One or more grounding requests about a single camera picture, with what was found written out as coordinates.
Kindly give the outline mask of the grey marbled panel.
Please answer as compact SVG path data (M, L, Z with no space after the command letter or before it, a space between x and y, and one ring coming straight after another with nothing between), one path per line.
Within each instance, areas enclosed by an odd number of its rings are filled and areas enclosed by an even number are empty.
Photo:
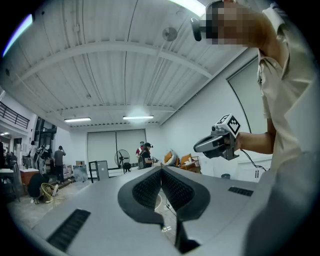
M86 182L88 180L88 173L86 165L74 165L73 176L75 182Z

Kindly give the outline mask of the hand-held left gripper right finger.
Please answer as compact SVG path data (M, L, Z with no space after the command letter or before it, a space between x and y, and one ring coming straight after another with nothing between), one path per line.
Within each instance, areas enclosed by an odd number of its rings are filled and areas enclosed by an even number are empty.
M176 212L176 245L161 256L244 256L250 223L270 196L270 172L259 182L225 179L175 167L161 168L174 184L191 187L193 198Z

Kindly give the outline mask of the orange chair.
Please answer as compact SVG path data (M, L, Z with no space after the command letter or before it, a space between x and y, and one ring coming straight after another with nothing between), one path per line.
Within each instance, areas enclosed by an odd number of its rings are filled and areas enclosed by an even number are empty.
M165 166L178 166L179 162L180 160L177 153L172 149L170 149L168 153L164 156Z
M192 156L191 154L185 155L180 160L180 169L193 172L201 173L201 166L198 156Z

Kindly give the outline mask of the black balcony railing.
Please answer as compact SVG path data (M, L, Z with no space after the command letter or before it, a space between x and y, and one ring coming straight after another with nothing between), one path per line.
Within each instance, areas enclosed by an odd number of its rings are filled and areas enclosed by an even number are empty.
M30 122L28 118L12 110L1 101L0 101L0 117L24 129L28 128L28 125Z

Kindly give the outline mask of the black standing fan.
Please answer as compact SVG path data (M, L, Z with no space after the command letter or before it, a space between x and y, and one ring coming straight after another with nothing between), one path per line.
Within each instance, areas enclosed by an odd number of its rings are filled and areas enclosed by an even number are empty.
M114 160L117 167L122 169L124 174L131 172L130 154L126 150L118 150L114 155Z

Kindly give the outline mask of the person's right forearm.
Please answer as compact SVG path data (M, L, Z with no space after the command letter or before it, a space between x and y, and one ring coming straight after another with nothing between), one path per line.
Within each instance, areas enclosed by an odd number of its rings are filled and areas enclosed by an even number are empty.
M240 132L236 137L237 150L247 150L259 154L271 155L274 151L276 138L276 129L271 119L267 119L267 132L261 134L253 134Z

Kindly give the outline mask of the person's beige shirt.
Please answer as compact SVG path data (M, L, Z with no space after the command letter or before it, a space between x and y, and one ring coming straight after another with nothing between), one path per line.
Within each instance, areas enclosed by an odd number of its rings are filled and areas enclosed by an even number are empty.
M270 20L286 57L284 64L280 65L262 51L258 52L257 82L264 117L272 120L276 130L270 168L278 171L281 164L302 152L285 114L315 78L316 65L298 28L275 2L263 13Z

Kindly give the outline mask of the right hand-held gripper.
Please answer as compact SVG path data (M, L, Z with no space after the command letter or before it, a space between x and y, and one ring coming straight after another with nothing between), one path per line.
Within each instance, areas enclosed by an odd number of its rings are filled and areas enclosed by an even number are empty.
M203 153L209 159L222 157L225 160L233 160L239 156L235 151L240 127L232 113L225 114L211 127L210 135L198 141L193 150Z

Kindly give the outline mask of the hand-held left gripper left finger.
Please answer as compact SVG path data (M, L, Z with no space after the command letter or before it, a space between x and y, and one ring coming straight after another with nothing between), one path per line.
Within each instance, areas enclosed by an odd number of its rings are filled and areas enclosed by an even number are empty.
M50 210L33 231L48 237L76 209L90 216L67 249L71 256L180 256L158 224L145 224L127 216L118 203L118 192L127 182L144 174L134 170L97 181Z

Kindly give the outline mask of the person's grey trousers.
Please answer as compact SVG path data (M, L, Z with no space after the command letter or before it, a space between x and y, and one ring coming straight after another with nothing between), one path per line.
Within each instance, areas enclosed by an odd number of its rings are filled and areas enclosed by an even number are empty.
M265 207L251 221L243 256L320 255L320 151L281 165Z

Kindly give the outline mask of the round ceiling fixture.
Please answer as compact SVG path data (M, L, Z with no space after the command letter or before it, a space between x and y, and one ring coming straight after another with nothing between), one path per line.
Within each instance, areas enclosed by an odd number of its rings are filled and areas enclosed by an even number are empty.
M162 31L162 37L167 42L173 42L178 36L178 32L174 27L166 27Z

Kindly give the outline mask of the black metal frame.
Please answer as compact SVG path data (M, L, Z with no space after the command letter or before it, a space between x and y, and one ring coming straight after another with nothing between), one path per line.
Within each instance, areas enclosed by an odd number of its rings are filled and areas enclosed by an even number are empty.
M96 173L98 181L110 178L108 162L106 160L89 162L89 174L92 183L94 183L93 172Z

